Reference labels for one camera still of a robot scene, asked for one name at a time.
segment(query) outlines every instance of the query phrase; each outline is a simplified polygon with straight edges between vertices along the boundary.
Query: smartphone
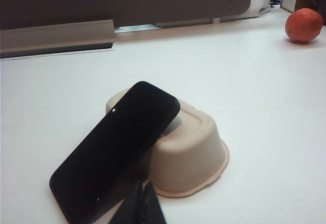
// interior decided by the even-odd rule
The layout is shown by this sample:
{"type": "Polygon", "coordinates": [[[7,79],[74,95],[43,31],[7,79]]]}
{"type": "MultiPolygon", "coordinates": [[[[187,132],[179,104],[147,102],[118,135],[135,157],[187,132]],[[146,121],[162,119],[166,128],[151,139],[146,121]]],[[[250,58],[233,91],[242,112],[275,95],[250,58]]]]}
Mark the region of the smartphone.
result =
{"type": "Polygon", "coordinates": [[[92,223],[125,198],[134,166],[179,110],[178,100],[154,85],[132,86],[51,176],[69,223],[92,223]]]}

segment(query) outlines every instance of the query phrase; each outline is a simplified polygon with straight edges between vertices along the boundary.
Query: white desk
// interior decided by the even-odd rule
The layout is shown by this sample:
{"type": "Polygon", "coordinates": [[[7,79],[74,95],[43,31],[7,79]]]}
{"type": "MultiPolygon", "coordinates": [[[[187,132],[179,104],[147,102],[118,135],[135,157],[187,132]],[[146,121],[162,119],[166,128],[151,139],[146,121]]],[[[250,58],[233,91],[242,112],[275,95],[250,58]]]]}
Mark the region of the white desk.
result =
{"type": "Polygon", "coordinates": [[[113,51],[2,61],[2,223],[66,223],[51,174],[104,116],[107,100],[139,80],[210,114],[230,149],[210,188],[159,198],[168,224],[326,223],[326,28],[295,45],[287,16],[275,9],[119,34],[113,51]]]}

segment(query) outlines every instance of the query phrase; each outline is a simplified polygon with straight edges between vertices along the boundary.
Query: gray panel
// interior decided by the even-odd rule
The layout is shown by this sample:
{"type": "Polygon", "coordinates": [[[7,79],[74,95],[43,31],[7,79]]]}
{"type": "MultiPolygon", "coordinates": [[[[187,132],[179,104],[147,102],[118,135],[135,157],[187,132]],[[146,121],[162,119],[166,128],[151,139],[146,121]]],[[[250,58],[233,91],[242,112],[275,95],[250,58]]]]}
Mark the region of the gray panel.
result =
{"type": "Polygon", "coordinates": [[[241,14],[250,0],[0,0],[0,29],[113,19],[115,26],[241,14]]]}

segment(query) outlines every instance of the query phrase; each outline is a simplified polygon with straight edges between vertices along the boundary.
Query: red fruit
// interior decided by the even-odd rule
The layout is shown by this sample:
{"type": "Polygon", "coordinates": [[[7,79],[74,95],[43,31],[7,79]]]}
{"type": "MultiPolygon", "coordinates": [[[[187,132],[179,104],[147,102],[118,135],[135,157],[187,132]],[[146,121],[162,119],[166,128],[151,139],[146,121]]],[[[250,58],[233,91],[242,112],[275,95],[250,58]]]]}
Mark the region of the red fruit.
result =
{"type": "Polygon", "coordinates": [[[322,25],[323,18],[317,11],[304,8],[287,18],[285,32],[293,41],[309,42],[319,35],[322,25]]]}

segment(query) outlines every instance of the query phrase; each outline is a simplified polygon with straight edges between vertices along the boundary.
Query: beige paper bowl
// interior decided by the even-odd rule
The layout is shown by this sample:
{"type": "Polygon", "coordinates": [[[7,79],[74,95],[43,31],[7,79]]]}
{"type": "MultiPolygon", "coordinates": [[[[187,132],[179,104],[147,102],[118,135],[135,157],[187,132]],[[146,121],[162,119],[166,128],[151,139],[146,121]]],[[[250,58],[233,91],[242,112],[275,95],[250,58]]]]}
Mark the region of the beige paper bowl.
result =
{"type": "MultiPolygon", "coordinates": [[[[127,90],[109,99],[106,112],[127,90]]],[[[148,179],[157,194],[168,198],[192,195],[211,185],[229,162],[229,150],[209,115],[180,101],[181,110],[157,140],[148,179]]]]}

